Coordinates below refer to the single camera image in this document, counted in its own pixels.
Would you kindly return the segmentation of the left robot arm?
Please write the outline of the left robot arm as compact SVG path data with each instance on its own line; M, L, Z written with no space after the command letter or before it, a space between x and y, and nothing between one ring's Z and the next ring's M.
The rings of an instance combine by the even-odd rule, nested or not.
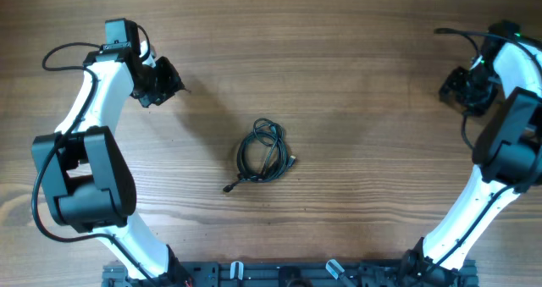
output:
M68 115L32 143L32 217L50 240L106 245L124 265L124 277L107 277L106 286L187 286L191 275L136 211L135 181L114 139L128 98L159 106L185 86L136 22L108 20L105 33L77 67L84 82Z

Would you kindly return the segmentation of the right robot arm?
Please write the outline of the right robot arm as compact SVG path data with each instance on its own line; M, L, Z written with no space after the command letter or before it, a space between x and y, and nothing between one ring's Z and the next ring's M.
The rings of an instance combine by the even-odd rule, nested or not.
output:
M541 184L541 43L508 20L481 33L468 69L458 67L439 90L462 118L485 115L504 99L475 142L473 171L440 224L407 251L395 271L402 286L464 286L466 255L511 202Z

